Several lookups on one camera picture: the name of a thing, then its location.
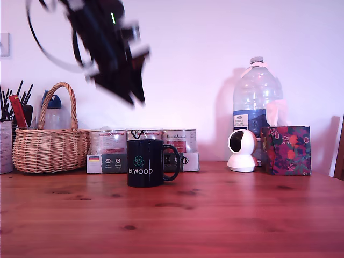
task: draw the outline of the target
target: mug handle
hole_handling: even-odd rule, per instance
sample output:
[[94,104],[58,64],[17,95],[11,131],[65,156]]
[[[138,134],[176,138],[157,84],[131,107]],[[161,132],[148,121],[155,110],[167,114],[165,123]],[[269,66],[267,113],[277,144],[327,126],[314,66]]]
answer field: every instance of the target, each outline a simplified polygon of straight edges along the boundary
[[174,154],[176,154],[176,157],[177,157],[177,170],[175,171],[174,175],[173,176],[167,176],[167,175],[163,175],[163,180],[164,181],[172,181],[174,179],[176,179],[176,177],[178,176],[179,174],[179,171],[180,171],[180,168],[181,168],[181,157],[179,156],[179,152],[177,151],[177,149],[172,146],[172,145],[163,145],[162,147],[162,150],[166,150],[166,149],[171,149]]

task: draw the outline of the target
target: wall plate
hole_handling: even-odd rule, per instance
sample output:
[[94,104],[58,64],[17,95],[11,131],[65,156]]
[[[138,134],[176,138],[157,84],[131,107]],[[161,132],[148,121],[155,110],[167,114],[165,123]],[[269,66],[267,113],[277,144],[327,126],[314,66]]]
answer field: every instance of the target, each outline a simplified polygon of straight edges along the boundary
[[0,34],[0,56],[2,58],[10,56],[10,34]]

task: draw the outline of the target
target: bottle label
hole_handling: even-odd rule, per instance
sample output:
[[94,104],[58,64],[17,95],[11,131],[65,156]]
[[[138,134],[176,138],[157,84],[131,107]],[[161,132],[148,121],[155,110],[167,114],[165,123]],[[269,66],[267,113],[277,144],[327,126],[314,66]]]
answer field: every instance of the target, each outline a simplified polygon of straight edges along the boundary
[[269,126],[265,109],[237,110],[233,117],[234,130],[249,129],[256,137],[260,137],[262,127]]
[[234,115],[234,129],[248,129],[248,114]]

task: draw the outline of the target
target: wicker basket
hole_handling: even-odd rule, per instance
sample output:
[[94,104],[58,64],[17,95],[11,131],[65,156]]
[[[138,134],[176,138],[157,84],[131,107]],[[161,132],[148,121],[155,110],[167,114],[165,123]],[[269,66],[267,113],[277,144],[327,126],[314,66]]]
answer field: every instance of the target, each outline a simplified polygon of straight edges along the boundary
[[[71,129],[43,130],[45,113],[50,99],[59,87],[65,87],[70,95]],[[56,84],[47,94],[37,130],[16,130],[13,148],[15,167],[26,173],[51,173],[84,167],[90,147],[89,130],[78,130],[76,100],[68,83]]]

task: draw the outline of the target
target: tin can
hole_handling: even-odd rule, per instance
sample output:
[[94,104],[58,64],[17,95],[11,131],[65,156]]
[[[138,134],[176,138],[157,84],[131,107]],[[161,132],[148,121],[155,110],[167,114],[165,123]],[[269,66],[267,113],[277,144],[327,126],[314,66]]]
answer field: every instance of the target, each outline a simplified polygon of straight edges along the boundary
[[127,153],[126,130],[91,131],[89,154]]
[[197,152],[196,129],[163,130],[162,139],[179,152]]
[[128,130],[128,140],[142,140],[142,139],[162,139],[161,130]]

